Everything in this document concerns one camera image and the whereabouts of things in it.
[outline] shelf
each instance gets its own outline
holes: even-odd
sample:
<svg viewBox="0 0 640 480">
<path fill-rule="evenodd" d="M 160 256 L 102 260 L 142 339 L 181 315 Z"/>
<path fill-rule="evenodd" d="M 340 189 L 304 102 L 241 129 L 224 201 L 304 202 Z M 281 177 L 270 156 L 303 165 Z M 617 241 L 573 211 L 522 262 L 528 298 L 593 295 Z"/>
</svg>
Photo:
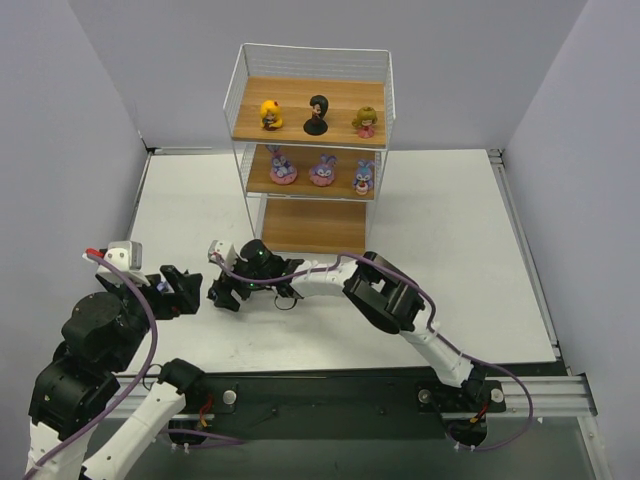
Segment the shelf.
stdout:
<svg viewBox="0 0 640 480">
<path fill-rule="evenodd" d="M 251 145 L 245 151 L 242 160 L 242 180 L 247 194 L 269 194 L 278 196 L 305 196 L 325 199 L 349 199 L 371 201 L 375 199 L 374 189 L 366 195 L 358 195 L 352 186 L 358 160 L 371 160 L 376 163 L 375 171 L 380 168 L 380 154 L 373 151 L 348 150 L 339 148 L 321 148 L 304 146 L 283 146 L 280 150 L 298 169 L 298 177 L 289 185 L 274 183 L 271 173 L 271 152 L 264 145 Z M 309 180 L 309 169 L 320 162 L 320 155 L 335 155 L 336 179 L 328 187 L 318 187 Z"/>
<path fill-rule="evenodd" d="M 270 198 L 262 240 L 275 252 L 362 254 L 366 204 Z"/>
<path fill-rule="evenodd" d="M 302 129 L 311 116 L 309 100 L 324 95 L 329 100 L 324 135 L 308 135 Z M 274 131 L 260 125 L 260 105 L 276 100 L 282 106 L 284 125 Z M 376 109 L 378 123 L 372 138 L 358 137 L 351 125 L 358 109 Z M 384 150 L 386 148 L 385 84 L 315 78 L 248 77 L 232 138 L 243 142 L 315 144 Z"/>
</svg>

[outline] toy figure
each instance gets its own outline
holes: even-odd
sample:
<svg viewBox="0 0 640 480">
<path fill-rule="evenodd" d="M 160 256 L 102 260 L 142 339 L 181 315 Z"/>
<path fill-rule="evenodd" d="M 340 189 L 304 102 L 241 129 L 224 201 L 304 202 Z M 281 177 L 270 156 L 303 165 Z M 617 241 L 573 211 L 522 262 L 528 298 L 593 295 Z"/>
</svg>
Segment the toy figure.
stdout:
<svg viewBox="0 0 640 480">
<path fill-rule="evenodd" d="M 282 127 L 280 105 L 274 100 L 267 100 L 260 105 L 260 126 L 265 130 L 276 130 Z"/>
<path fill-rule="evenodd" d="M 358 195 L 366 195 L 369 190 L 373 189 L 373 170 L 372 161 L 358 160 L 358 169 L 353 179 L 353 188 L 356 189 Z"/>
<path fill-rule="evenodd" d="M 373 107 L 362 107 L 358 110 L 356 118 L 353 119 L 351 125 L 358 129 L 360 138 L 371 138 L 375 133 L 373 126 L 378 121 L 378 115 Z"/>
<path fill-rule="evenodd" d="M 271 172 L 269 176 L 278 185 L 289 185 L 298 176 L 298 170 L 280 151 L 280 145 L 265 145 L 271 152 Z"/>
<path fill-rule="evenodd" d="M 322 95 L 314 95 L 309 100 L 311 105 L 311 118 L 304 124 L 304 131 L 309 135 L 322 135 L 329 128 L 324 116 L 329 110 L 329 100 Z"/>
<path fill-rule="evenodd" d="M 336 179 L 333 167 L 338 159 L 333 155 L 322 154 L 320 155 L 320 160 L 321 162 L 318 165 L 311 167 L 309 170 L 309 178 L 315 185 L 326 187 L 331 185 Z"/>
</svg>

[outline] tabletop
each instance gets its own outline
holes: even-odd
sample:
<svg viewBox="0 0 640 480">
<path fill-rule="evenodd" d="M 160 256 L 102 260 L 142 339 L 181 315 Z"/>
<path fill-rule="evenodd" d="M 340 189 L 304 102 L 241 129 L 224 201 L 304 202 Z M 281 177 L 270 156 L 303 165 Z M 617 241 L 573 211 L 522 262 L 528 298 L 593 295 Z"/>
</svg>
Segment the tabletop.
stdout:
<svg viewBox="0 0 640 480">
<path fill-rule="evenodd" d="M 143 271 L 174 264 L 204 276 L 198 313 L 159 322 L 155 362 L 182 358 L 209 372 L 427 365 L 346 298 L 280 311 L 272 293 L 258 292 L 238 313 L 214 308 L 206 291 L 220 270 L 207 262 L 211 241 L 239 250 L 251 238 L 232 154 L 151 157 L 131 233 L 143 244 Z M 503 364 L 555 360 L 484 150 L 390 152 L 367 249 L 434 298 L 441 332 L 462 351 Z M 127 374 L 148 346 L 149 336 Z"/>
</svg>

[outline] black figurine base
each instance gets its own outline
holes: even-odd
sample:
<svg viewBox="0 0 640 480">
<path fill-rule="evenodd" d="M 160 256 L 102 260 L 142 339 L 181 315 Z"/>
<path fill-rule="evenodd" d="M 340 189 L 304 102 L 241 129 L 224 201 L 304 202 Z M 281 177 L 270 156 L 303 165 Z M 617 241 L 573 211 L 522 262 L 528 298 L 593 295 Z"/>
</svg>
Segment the black figurine base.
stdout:
<svg viewBox="0 0 640 480">
<path fill-rule="evenodd" d="M 309 135 L 315 135 L 315 136 L 322 135 L 328 129 L 329 129 L 329 126 L 327 125 L 327 122 L 325 122 L 324 120 L 321 120 L 320 122 L 318 122 L 318 120 L 314 120 L 310 118 L 309 120 L 304 122 L 304 131 L 307 132 Z"/>
</svg>

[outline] purple bunny figurine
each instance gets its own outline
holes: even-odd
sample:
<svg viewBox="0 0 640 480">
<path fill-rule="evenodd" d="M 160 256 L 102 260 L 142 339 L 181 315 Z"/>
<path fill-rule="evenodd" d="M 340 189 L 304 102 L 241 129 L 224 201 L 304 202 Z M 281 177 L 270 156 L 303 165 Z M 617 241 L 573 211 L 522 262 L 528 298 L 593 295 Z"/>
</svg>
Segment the purple bunny figurine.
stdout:
<svg viewBox="0 0 640 480">
<path fill-rule="evenodd" d="M 321 163 L 315 167 L 311 167 L 309 170 L 309 178 L 315 185 L 326 187 L 327 185 L 331 185 L 336 179 L 333 167 L 338 159 L 333 155 L 322 154 L 320 155 L 320 160 L 322 160 Z"/>
<path fill-rule="evenodd" d="M 271 152 L 271 172 L 269 176 L 278 185 L 289 185 L 298 176 L 298 170 L 280 151 L 280 145 L 265 145 Z"/>
<path fill-rule="evenodd" d="M 358 195 L 366 195 L 369 190 L 373 189 L 373 167 L 375 164 L 369 160 L 358 160 L 358 169 L 353 179 L 353 188 L 356 189 Z"/>
</svg>

